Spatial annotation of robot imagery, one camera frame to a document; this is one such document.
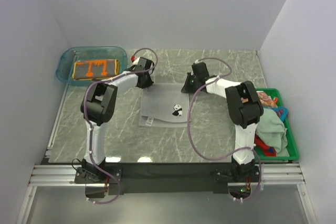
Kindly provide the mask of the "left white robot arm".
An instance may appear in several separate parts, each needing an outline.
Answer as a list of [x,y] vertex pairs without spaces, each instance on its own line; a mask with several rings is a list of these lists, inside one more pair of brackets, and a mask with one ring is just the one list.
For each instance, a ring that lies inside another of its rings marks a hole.
[[81,104],[87,127],[87,146],[81,168],[93,183],[102,182],[110,175],[105,170],[104,139],[107,123],[112,119],[117,96],[132,88],[145,89],[153,85],[150,73],[155,62],[136,58],[133,65],[121,74],[97,81],[86,90]]

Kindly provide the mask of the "orange and grey towel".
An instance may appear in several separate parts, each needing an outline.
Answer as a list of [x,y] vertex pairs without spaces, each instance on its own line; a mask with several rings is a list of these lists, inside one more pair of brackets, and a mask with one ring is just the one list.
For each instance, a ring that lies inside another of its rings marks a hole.
[[76,61],[73,67],[74,80],[107,79],[119,73],[119,61],[116,59],[98,59]]

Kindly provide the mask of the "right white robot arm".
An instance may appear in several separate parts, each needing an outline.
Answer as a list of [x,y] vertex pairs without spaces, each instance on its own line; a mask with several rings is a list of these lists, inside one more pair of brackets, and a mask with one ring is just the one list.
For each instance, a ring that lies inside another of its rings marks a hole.
[[228,177],[237,182],[244,182],[259,173],[255,165],[255,133],[263,106],[251,81],[235,82],[220,76],[210,76],[206,63],[197,61],[192,64],[192,72],[187,78],[181,92],[192,94],[193,98],[187,113],[187,133],[191,138],[190,117],[193,103],[201,91],[215,94],[226,99],[228,113],[235,125],[235,149],[231,154],[232,163]]

